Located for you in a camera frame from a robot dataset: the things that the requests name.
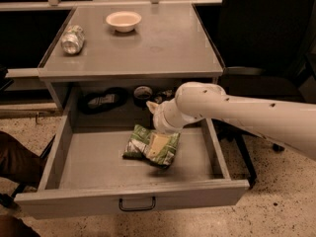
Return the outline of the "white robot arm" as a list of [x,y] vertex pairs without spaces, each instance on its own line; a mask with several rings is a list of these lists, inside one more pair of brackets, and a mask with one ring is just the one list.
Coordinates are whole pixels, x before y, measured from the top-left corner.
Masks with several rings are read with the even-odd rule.
[[179,132],[203,119],[218,119],[316,160],[316,106],[230,96],[215,84],[188,82],[170,101],[146,103],[156,130]]

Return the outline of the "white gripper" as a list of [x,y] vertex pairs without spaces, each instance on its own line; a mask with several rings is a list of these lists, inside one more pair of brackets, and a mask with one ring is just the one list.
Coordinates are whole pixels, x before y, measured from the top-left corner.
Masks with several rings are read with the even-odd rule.
[[[162,104],[147,101],[146,106],[153,115],[153,124],[157,131],[162,133],[180,132],[192,119],[182,114],[175,100],[165,101]],[[156,157],[169,141],[165,134],[153,133],[150,137],[147,158]]]

